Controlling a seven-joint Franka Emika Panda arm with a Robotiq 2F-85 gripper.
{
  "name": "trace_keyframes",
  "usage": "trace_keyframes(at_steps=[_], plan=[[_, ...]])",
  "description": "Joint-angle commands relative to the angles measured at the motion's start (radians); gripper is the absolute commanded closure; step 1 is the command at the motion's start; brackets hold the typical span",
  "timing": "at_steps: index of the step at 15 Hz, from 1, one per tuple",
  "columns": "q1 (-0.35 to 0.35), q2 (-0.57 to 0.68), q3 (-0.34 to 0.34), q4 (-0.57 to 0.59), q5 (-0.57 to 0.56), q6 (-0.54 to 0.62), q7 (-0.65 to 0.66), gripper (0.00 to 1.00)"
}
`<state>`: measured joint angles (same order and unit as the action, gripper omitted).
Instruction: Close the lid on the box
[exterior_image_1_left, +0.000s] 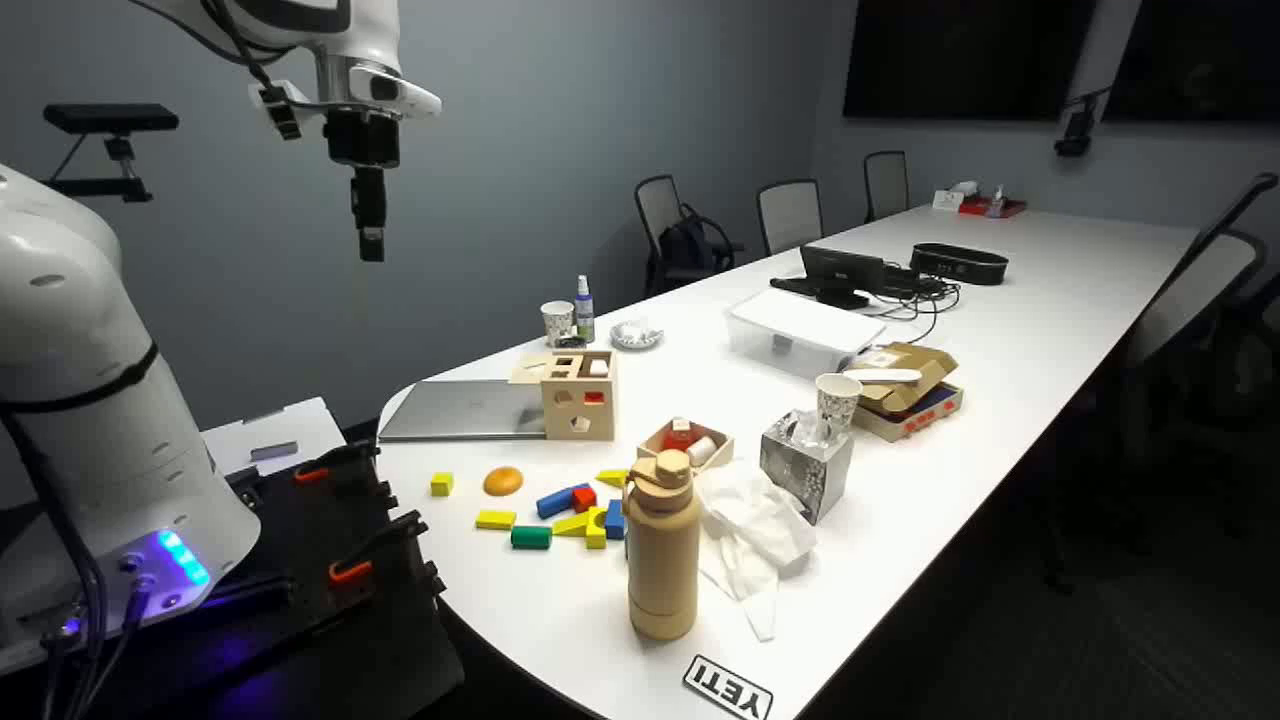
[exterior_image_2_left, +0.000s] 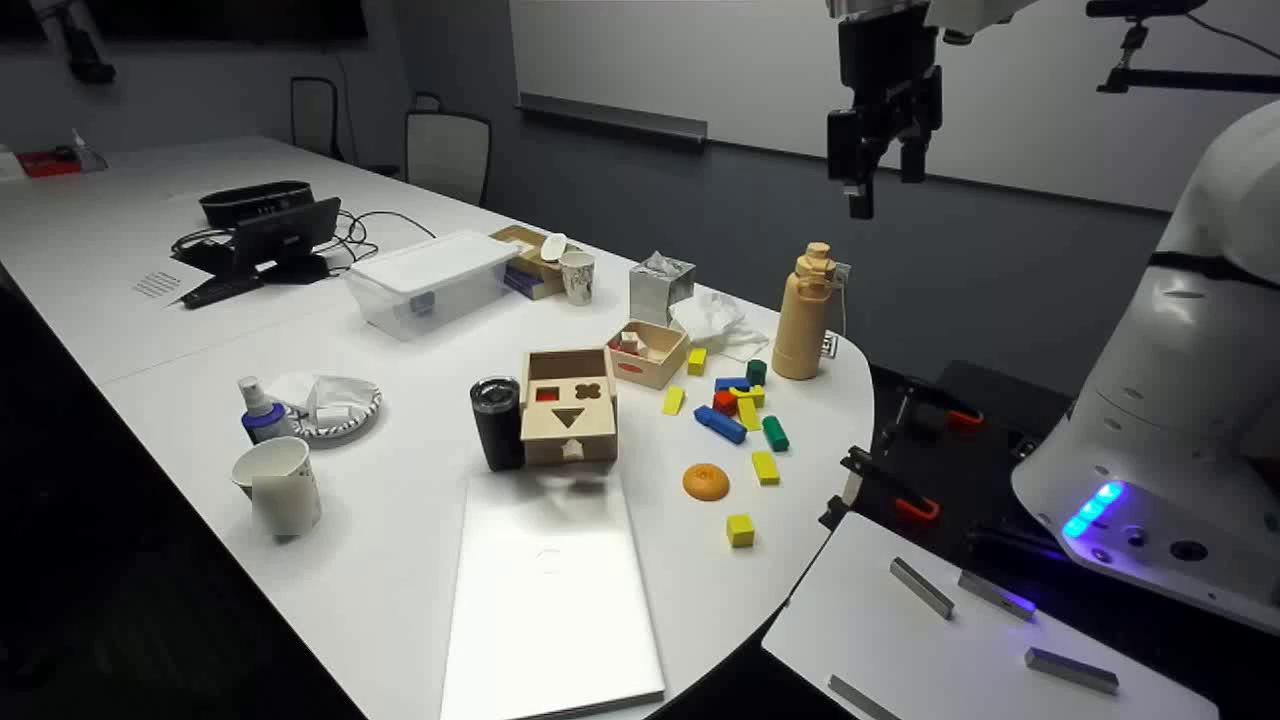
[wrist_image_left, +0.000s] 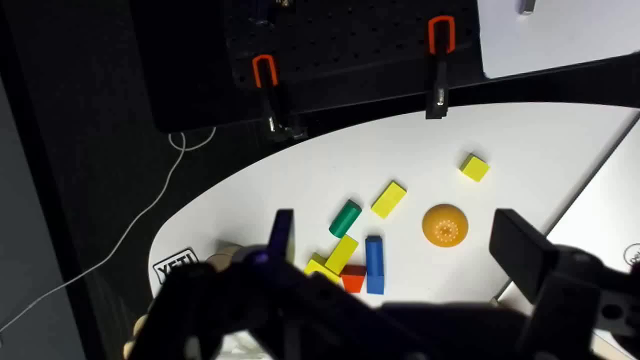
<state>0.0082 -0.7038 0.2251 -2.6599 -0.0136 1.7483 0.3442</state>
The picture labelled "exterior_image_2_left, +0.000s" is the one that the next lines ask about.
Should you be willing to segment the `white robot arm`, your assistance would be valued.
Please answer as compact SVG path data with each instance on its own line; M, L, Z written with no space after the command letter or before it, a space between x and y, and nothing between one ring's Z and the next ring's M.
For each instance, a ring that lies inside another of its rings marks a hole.
M923 177L939 42L1034 0L826 0L839 85L830 177L872 216L872 171ZM1011 466L1021 506L1099 577L1280 631L1280 487L1243 435L1280 399L1280 103L1198 161L1143 276L1055 428Z

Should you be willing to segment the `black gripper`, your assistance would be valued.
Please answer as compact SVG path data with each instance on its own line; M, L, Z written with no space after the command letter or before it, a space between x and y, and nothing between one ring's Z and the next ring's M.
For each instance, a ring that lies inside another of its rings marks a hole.
M923 182L930 143L939 127L938 32L920 6L876 18L839 18L839 85L854 91L830 115L830 171L850 179L850 211L876 216L876 164L901 143L901 179Z

